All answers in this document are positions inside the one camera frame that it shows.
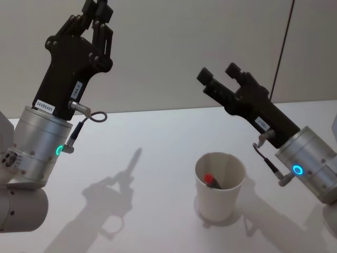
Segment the white table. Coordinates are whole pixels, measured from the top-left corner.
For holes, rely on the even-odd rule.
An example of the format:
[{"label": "white table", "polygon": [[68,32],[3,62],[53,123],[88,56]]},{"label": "white table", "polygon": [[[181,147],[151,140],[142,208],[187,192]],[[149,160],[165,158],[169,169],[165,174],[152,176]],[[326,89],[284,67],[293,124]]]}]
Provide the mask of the white table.
[{"label": "white table", "polygon": [[[337,149],[330,130],[337,101],[279,108]],[[337,252],[323,205],[299,180],[278,186],[253,151],[257,136],[222,108],[110,114],[105,123],[87,122],[75,153],[60,156],[45,187],[46,221],[34,232],[0,235],[1,252]],[[217,226],[195,212],[194,165],[212,151],[242,159],[249,176],[232,219]],[[287,172],[269,143],[262,151]],[[128,167],[133,181],[122,173],[118,185],[115,176]]]}]

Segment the marker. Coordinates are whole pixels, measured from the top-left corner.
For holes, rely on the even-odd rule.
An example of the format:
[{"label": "marker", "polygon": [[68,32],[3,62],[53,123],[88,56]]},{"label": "marker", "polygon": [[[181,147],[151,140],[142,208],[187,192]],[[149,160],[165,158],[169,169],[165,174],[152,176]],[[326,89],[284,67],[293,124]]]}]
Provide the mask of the marker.
[{"label": "marker", "polygon": [[217,180],[213,177],[212,174],[207,173],[204,176],[204,182],[205,184],[210,187],[210,188],[214,188],[214,189],[219,189],[222,190],[221,186],[219,185],[219,183],[217,182]]}]

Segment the green led light ring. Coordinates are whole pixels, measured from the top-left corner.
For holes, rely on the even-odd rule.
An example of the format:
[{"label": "green led light ring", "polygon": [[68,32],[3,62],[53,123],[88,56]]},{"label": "green led light ring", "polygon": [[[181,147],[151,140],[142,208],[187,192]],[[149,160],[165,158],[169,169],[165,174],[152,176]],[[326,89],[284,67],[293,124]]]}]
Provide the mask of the green led light ring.
[{"label": "green led light ring", "polygon": [[56,149],[56,155],[59,156],[61,154],[62,150],[63,150],[63,145],[58,146],[57,149]]}]

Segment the cylindrical metal housing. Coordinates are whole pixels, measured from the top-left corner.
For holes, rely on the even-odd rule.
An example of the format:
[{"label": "cylindrical metal housing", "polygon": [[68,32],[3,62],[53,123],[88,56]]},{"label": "cylindrical metal housing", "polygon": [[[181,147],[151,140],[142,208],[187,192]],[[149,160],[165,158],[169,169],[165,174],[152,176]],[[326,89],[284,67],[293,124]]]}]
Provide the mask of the cylindrical metal housing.
[{"label": "cylindrical metal housing", "polygon": [[0,160],[1,167],[15,175],[7,185],[45,186],[71,127],[51,114],[26,107],[15,128],[14,146]]},{"label": "cylindrical metal housing", "polygon": [[336,153],[308,126],[290,138],[276,156],[321,202],[337,200]]},{"label": "cylindrical metal housing", "polygon": [[0,233],[33,231],[47,213],[48,198],[42,189],[0,187]]}]

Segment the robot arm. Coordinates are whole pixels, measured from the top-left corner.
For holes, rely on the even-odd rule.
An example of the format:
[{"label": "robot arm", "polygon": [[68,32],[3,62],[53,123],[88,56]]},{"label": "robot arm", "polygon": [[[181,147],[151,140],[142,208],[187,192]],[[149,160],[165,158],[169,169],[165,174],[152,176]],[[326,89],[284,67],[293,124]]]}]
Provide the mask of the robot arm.
[{"label": "robot arm", "polygon": [[[32,231],[44,221],[48,199],[41,189],[47,184],[62,151],[73,152],[73,143],[84,122],[92,118],[89,108],[79,104],[90,78],[112,68],[112,30],[106,25],[113,14],[107,0],[86,0],[83,14],[70,16],[45,47],[52,55],[49,69],[33,101],[26,106],[14,130],[0,117],[0,232]],[[82,38],[93,23],[92,43]],[[75,111],[86,119],[66,140]]]},{"label": "robot arm", "polygon": [[[261,133],[259,145],[254,144],[257,152],[265,140],[279,149],[276,156],[290,170],[285,176],[258,152],[280,180],[279,185],[285,186],[297,177],[322,203],[334,203],[337,200],[337,154],[309,127],[300,130],[275,107],[268,99],[267,89],[250,73],[242,73],[234,63],[226,73],[241,86],[235,94],[215,80],[206,68],[197,79],[205,86],[204,93],[224,106],[229,114],[245,118]],[[333,129],[337,132],[337,119]]]},{"label": "robot arm", "polygon": [[205,86],[204,93],[224,106],[226,112],[245,118],[261,134],[273,130],[275,135],[269,141],[277,149],[300,131],[298,126],[269,101],[268,90],[260,86],[250,73],[240,72],[240,68],[234,63],[231,63],[226,73],[240,85],[235,94],[214,79],[206,68],[197,77]]}]

